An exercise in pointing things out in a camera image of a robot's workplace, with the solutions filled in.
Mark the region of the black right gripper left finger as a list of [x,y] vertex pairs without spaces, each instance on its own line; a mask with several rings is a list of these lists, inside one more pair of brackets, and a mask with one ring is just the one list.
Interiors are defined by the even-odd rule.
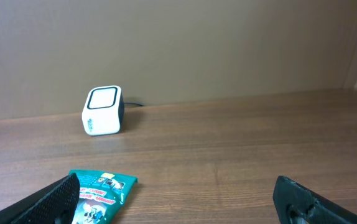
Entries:
[[79,195],[77,175],[67,175],[1,210],[0,224],[71,224]]

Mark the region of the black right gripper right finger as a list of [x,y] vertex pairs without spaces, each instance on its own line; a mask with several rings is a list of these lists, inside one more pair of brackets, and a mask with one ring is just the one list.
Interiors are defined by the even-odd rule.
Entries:
[[357,224],[357,214],[283,175],[276,180],[272,198],[283,224]]

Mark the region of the green 3M gloves packet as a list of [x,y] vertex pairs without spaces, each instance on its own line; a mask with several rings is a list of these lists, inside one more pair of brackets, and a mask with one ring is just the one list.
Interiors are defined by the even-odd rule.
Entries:
[[73,224],[110,224],[123,207],[137,177],[100,170],[73,169],[80,183]]

